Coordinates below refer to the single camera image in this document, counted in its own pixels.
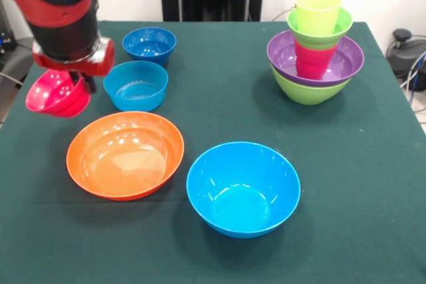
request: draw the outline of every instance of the dark blue bowl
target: dark blue bowl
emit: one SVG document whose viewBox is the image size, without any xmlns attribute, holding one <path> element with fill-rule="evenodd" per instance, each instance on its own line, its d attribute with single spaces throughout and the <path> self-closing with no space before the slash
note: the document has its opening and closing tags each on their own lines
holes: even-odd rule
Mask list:
<svg viewBox="0 0 426 284">
<path fill-rule="evenodd" d="M 173 33 L 157 27 L 131 31 L 122 40 L 122 47 L 134 60 L 150 61 L 161 66 L 167 62 L 175 46 Z"/>
<path fill-rule="evenodd" d="M 271 232 L 296 209 L 300 183 L 293 166 L 275 150 L 229 142 L 203 153 L 186 181 L 197 213 L 216 231 L 241 239 Z"/>
</svg>

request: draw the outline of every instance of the stacked bowls and cups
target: stacked bowls and cups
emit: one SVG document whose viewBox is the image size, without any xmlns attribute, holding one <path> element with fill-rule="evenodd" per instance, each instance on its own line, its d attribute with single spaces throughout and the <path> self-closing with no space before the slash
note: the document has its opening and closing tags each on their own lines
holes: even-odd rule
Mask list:
<svg viewBox="0 0 426 284">
<path fill-rule="evenodd" d="M 345 34 L 352 26 L 341 0 L 296 0 L 290 30 L 275 35 L 267 54 L 281 89 L 292 100 L 318 104 L 336 95 L 361 69 L 361 47 Z"/>
</svg>

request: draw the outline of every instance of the plastic bowl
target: plastic bowl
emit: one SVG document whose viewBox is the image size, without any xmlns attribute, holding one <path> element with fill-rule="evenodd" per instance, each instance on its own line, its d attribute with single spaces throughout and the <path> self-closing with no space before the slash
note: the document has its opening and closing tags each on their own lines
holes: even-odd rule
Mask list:
<svg viewBox="0 0 426 284">
<path fill-rule="evenodd" d="M 334 86 L 352 78 L 364 64 L 361 47 L 349 37 L 343 37 L 330 64 L 320 80 L 298 76 L 294 36 L 290 30 L 275 35 L 268 43 L 267 54 L 274 68 L 290 81 L 306 86 Z"/>
<path fill-rule="evenodd" d="M 205 151 L 193 163 L 186 191 L 208 225 L 245 239 L 267 234 L 291 216 L 300 182 L 293 166 L 275 150 L 229 142 Z"/>
<path fill-rule="evenodd" d="M 293 101 L 301 104 L 319 104 L 324 102 L 339 93 L 350 81 L 349 79 L 335 86 L 303 86 L 286 79 L 273 66 L 272 70 L 278 85 L 285 94 Z"/>
<path fill-rule="evenodd" d="M 341 0 L 296 0 L 298 30 L 310 35 L 329 35 L 339 16 Z"/>
<path fill-rule="evenodd" d="M 70 118 L 80 114 L 90 100 L 83 77 L 74 84 L 67 71 L 49 69 L 29 89 L 25 106 L 32 112 Z"/>
<path fill-rule="evenodd" d="M 82 189 L 110 200 L 147 196 L 179 167 L 184 140 L 167 119 L 147 112 L 119 112 L 82 129 L 71 142 L 67 168 Z"/>
<path fill-rule="evenodd" d="M 128 33 L 122 47 L 134 60 L 164 66 L 176 46 L 176 37 L 167 29 L 147 27 Z"/>
<path fill-rule="evenodd" d="M 167 71 L 149 61 L 130 61 L 114 67 L 104 78 L 104 88 L 121 111 L 151 111 L 166 95 Z"/>
<path fill-rule="evenodd" d="M 324 50 L 336 46 L 339 40 L 344 35 L 346 35 L 349 29 L 351 29 L 353 24 L 351 14 L 345 9 L 341 8 L 339 15 L 337 16 L 337 23 L 335 25 L 334 32 L 330 35 L 315 36 L 303 33 L 298 30 L 297 16 L 298 12 L 293 9 L 287 18 L 288 26 L 293 31 L 294 36 L 302 46 L 315 50 Z"/>
</svg>

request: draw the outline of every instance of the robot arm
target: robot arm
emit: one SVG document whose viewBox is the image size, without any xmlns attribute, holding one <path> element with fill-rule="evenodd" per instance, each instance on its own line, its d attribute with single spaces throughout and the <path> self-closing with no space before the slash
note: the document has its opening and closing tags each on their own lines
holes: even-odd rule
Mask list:
<svg viewBox="0 0 426 284">
<path fill-rule="evenodd" d="M 96 0 L 15 0 L 33 32 L 42 67 L 106 75 L 114 62 L 111 39 L 97 27 Z"/>
</svg>

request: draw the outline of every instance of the plastic cup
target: plastic cup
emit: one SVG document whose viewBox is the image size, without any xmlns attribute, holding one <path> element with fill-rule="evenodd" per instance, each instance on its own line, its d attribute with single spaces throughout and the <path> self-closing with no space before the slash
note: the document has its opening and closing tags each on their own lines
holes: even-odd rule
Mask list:
<svg viewBox="0 0 426 284">
<path fill-rule="evenodd" d="M 326 50 L 312 50 L 303 47 L 295 40 L 294 50 L 297 56 L 296 70 L 298 76 L 312 80 L 322 79 L 336 49 L 337 45 Z"/>
<path fill-rule="evenodd" d="M 333 34 L 341 0 L 296 0 L 298 31 L 313 36 Z"/>
<path fill-rule="evenodd" d="M 302 46 L 315 50 L 330 49 L 336 46 L 340 39 L 351 29 L 353 23 L 351 14 L 347 10 L 340 8 L 334 32 L 326 36 L 313 36 L 301 33 L 298 30 L 296 16 L 296 10 L 293 9 L 287 17 L 288 26 L 292 30 L 294 37 Z"/>
</svg>

